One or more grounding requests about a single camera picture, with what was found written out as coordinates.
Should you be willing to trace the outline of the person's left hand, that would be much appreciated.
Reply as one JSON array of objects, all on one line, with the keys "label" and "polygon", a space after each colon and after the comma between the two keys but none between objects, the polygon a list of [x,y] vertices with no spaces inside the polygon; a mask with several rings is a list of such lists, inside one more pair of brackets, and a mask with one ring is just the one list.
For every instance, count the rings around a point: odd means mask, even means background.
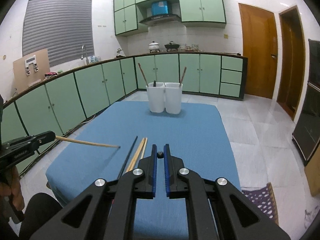
[{"label": "person's left hand", "polygon": [[19,173],[16,166],[13,166],[9,172],[7,183],[1,181],[1,198],[12,196],[12,203],[17,211],[24,209],[24,198],[22,196]]}]

